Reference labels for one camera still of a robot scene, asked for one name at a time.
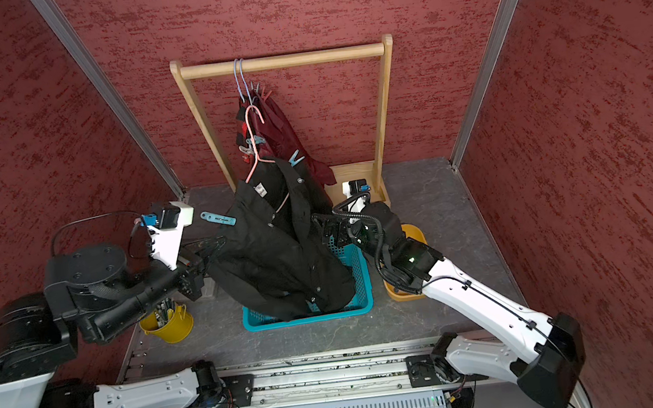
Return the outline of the black long-sleeve shirt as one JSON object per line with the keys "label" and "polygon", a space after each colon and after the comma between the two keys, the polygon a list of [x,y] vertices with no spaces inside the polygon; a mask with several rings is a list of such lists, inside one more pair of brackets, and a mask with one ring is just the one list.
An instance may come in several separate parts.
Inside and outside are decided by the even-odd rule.
{"label": "black long-sleeve shirt", "polygon": [[344,309],[355,296],[349,267],[323,243],[312,221],[306,168],[280,159],[257,164],[237,186],[206,268],[218,286],[250,311],[280,321]]}

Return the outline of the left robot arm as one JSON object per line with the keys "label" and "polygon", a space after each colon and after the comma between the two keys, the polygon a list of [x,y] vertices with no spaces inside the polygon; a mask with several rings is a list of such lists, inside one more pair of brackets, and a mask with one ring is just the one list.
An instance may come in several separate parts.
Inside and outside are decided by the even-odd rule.
{"label": "left robot arm", "polygon": [[0,310],[0,408],[221,408],[228,395],[211,362],[117,385],[54,380],[82,342],[107,344],[172,295],[197,299],[205,265],[180,248],[170,262],[131,272],[126,253],[103,243],[47,262],[44,290]]}

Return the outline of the pink wire hanger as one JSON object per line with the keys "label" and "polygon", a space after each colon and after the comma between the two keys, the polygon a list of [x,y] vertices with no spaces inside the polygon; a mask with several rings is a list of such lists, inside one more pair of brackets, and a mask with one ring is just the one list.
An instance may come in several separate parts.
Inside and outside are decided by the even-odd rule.
{"label": "pink wire hanger", "polygon": [[[259,110],[258,107],[256,107],[256,105],[250,104],[250,105],[247,106],[247,108],[245,109],[244,122],[245,122],[245,126],[247,128],[248,137],[253,138],[254,137],[254,129],[251,126],[250,115],[253,115],[253,116],[256,115],[258,120],[260,120],[260,122],[262,124],[264,124],[265,120],[264,120],[264,117],[261,114],[261,111]],[[248,173],[248,176],[245,178],[244,182],[246,184],[250,184],[250,182],[251,182],[250,180],[253,177],[254,172],[256,172],[257,166],[258,166],[259,163],[270,163],[270,160],[265,160],[260,156],[260,153],[258,151],[258,145],[252,144],[251,151],[252,151],[252,155],[254,155],[254,161],[253,161],[253,166],[252,166],[250,172]]]}

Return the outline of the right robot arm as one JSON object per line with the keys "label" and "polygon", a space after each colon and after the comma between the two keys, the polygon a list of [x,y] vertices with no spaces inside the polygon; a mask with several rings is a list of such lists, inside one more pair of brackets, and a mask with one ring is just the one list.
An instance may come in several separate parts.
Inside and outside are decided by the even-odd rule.
{"label": "right robot arm", "polygon": [[447,305],[494,336],[493,342],[473,342],[447,334],[435,346],[443,370],[512,382],[543,408],[576,408],[572,398],[583,386],[586,361],[577,320],[565,313],[551,317],[493,291],[406,235],[385,203],[367,203],[356,213],[350,210],[353,202],[313,215],[324,237],[338,246],[357,246],[385,282]]}

